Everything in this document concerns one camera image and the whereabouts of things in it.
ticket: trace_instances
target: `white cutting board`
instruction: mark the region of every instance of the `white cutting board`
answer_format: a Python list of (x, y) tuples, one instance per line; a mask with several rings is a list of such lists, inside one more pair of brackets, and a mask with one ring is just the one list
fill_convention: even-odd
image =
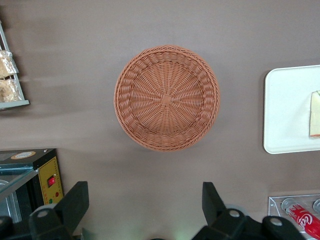
[(265, 77), (264, 149), (270, 154), (320, 150), (309, 137), (312, 92), (320, 90), (320, 65), (277, 68)]

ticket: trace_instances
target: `plastic bag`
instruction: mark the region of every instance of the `plastic bag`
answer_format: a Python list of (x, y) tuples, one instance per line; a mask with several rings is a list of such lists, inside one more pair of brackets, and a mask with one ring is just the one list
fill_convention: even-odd
[(0, 50), (0, 79), (17, 73), (18, 69), (12, 58), (12, 53), (10, 51)]
[(14, 79), (0, 79), (0, 103), (21, 101)]

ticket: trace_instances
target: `metal appliance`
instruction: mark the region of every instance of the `metal appliance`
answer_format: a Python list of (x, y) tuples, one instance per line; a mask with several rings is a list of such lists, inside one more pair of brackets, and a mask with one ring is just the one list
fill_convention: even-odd
[(0, 151), (0, 216), (18, 223), (62, 198), (56, 149)]

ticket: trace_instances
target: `red soda can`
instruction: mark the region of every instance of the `red soda can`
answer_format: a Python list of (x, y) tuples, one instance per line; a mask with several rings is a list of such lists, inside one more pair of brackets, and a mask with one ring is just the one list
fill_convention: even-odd
[(311, 237), (320, 240), (320, 220), (293, 198), (285, 199), (281, 208)]

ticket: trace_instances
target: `round wicker basket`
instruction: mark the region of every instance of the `round wicker basket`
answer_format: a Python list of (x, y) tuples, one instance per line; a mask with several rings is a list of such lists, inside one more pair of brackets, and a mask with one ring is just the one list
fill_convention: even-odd
[(146, 49), (121, 72), (114, 92), (116, 116), (138, 144), (182, 150), (212, 127), (220, 106), (215, 74), (196, 53), (175, 45)]

